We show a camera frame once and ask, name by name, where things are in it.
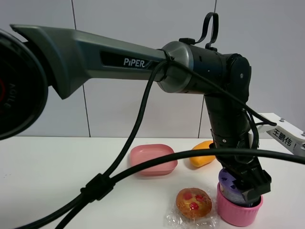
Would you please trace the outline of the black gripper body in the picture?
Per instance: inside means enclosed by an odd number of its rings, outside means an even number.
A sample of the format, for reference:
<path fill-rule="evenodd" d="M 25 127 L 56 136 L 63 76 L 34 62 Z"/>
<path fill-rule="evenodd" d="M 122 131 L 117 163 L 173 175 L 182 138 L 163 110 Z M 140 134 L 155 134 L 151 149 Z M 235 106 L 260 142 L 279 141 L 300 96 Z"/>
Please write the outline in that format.
<path fill-rule="evenodd" d="M 256 153 L 246 143 L 211 143 L 210 149 L 221 150 L 216 159 L 231 175 L 238 180 L 238 183 L 265 184 L 266 172 L 262 169 Z"/>

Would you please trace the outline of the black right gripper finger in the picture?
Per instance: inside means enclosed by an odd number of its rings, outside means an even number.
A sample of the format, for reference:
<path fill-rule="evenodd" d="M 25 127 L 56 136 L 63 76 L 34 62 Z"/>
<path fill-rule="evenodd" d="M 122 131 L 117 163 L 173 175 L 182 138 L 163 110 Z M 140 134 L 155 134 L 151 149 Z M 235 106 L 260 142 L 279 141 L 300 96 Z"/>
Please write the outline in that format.
<path fill-rule="evenodd" d="M 243 176 L 241 193 L 246 203 L 254 203 L 271 191 L 272 179 L 265 170 L 247 170 Z"/>

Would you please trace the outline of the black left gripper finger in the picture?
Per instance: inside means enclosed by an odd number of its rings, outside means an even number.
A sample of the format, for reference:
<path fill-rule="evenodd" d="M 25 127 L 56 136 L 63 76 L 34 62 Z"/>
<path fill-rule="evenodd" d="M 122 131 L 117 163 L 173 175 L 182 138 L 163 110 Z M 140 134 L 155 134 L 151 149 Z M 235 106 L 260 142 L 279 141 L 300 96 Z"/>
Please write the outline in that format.
<path fill-rule="evenodd" d="M 239 180 L 239 179 L 233 178 L 233 179 L 231 180 L 231 184 L 229 185 L 229 188 L 230 188 L 232 191 L 240 191 L 240 190 L 241 190 L 241 183 L 240 183 L 240 180 Z"/>

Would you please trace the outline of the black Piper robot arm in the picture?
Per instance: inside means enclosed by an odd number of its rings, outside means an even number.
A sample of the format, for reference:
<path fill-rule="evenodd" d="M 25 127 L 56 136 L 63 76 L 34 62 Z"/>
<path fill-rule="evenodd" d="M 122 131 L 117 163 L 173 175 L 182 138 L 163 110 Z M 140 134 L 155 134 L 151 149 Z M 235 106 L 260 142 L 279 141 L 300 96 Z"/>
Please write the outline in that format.
<path fill-rule="evenodd" d="M 17 24 L 12 29 L 26 41 L 0 33 L 1 139 L 23 132 L 38 119 L 50 86 L 66 99 L 91 78 L 147 81 L 123 149 L 84 189 L 90 200 L 112 190 L 110 174 L 139 130 L 153 82 L 167 93 L 206 96 L 215 148 L 258 147 L 253 120 L 258 113 L 246 105 L 251 66 L 239 54 L 220 54 L 210 44 L 199 48 L 185 38 L 152 49 L 72 29 Z"/>

